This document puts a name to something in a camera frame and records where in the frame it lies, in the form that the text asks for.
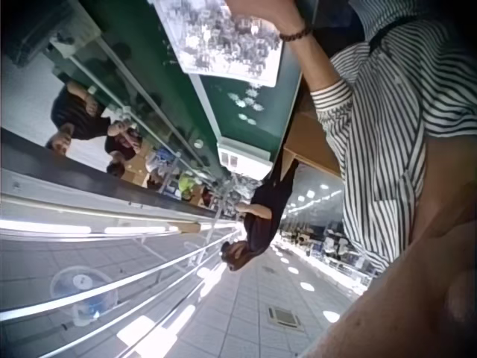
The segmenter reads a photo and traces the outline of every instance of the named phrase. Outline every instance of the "bracelet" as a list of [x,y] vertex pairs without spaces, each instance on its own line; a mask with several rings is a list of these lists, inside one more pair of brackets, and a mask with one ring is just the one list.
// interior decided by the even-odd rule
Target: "bracelet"
[[291,41],[299,40],[302,37],[308,36],[312,32],[312,30],[313,30],[313,27],[307,25],[302,31],[296,34],[293,34],[293,35],[280,34],[279,37],[284,43],[289,43]]

